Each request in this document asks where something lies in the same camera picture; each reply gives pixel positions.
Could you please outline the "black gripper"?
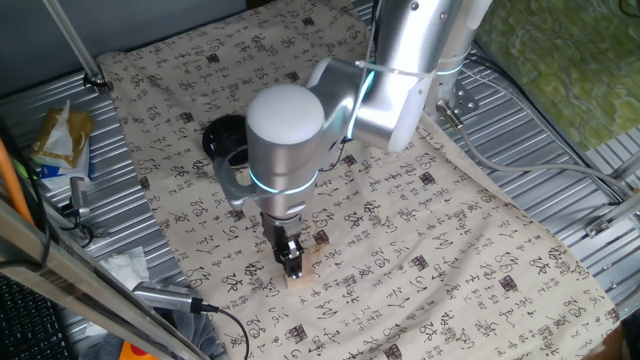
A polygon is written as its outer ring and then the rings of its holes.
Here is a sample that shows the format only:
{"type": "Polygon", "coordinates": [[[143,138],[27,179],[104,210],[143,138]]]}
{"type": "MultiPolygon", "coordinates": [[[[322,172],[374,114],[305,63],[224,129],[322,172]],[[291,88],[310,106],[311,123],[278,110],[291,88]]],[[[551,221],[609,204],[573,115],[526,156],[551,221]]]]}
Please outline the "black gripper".
{"type": "Polygon", "coordinates": [[[288,278],[300,278],[304,255],[304,248],[300,245],[301,215],[278,218],[262,212],[261,218],[263,232],[272,247],[275,261],[288,278]]]}

